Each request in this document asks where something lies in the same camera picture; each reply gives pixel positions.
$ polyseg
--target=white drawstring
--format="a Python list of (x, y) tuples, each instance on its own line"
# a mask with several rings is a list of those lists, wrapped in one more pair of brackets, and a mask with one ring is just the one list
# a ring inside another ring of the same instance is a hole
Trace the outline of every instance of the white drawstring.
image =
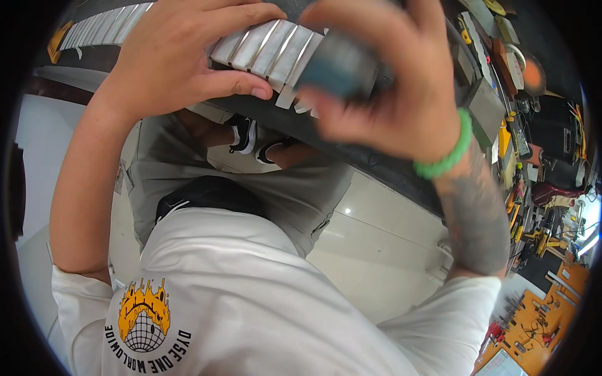
[[(179, 204), (177, 204), (176, 206), (174, 206), (172, 208), (172, 210), (168, 211), (168, 213), (165, 215), (165, 218), (167, 218), (168, 215), (170, 215), (171, 213), (175, 212), (178, 208), (180, 208), (181, 206), (186, 205), (187, 203), (190, 203), (190, 201), (184, 201), (184, 202), (180, 202)], [(163, 217), (159, 216), (159, 218), (157, 218), (157, 223), (159, 223), (160, 220), (162, 220)]]

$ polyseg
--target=bright light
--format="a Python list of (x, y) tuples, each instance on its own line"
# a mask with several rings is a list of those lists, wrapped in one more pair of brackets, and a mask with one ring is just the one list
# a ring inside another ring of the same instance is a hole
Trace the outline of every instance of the bright light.
[(590, 248), (595, 246), (596, 243), (598, 242), (598, 240), (600, 240), (600, 234), (598, 234), (598, 236), (596, 236), (594, 239), (592, 239), (591, 242), (589, 242), (585, 247), (583, 247), (582, 250), (579, 251), (579, 253), (578, 253), (579, 257), (583, 256), (587, 251), (589, 251)]

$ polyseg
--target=green bead bracelet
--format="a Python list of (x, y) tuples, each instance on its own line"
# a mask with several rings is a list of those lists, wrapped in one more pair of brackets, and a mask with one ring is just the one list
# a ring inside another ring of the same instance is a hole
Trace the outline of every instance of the green bead bracelet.
[(458, 108), (458, 114), (460, 115), (461, 130), (460, 139), (456, 147), (439, 162), (432, 164), (414, 162), (416, 174), (423, 179), (433, 179), (448, 172), (458, 164), (460, 159), (462, 159), (462, 155), (468, 150), (468, 145), (470, 145), (470, 141), (473, 138), (473, 120), (468, 111), (463, 108)]

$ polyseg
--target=tattoo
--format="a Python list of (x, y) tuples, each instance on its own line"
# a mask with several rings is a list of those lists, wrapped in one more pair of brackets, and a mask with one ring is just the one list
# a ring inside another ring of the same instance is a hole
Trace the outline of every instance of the tattoo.
[(469, 171), (437, 181), (454, 263), (483, 276), (506, 268), (510, 228), (504, 201), (473, 138)]

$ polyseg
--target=black sneaker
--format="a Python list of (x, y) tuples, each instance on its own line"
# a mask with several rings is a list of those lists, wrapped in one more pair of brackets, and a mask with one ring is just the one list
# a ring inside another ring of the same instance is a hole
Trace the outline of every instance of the black sneaker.
[(249, 154), (255, 147), (257, 140), (257, 122), (248, 117), (234, 114), (226, 121), (234, 130), (234, 143), (230, 145), (230, 153), (239, 152)]
[(271, 142), (265, 144), (261, 149), (257, 150), (257, 152), (255, 153), (255, 159), (257, 159), (257, 161), (262, 164), (275, 164), (274, 161), (272, 161), (271, 159), (269, 159), (267, 157), (268, 150), (270, 150), (272, 147), (277, 146), (277, 145), (289, 147), (291, 145), (295, 145), (295, 144), (299, 144), (299, 143), (301, 143), (301, 141), (299, 141), (293, 137), (285, 137), (285, 138), (281, 138), (279, 140), (271, 141)]

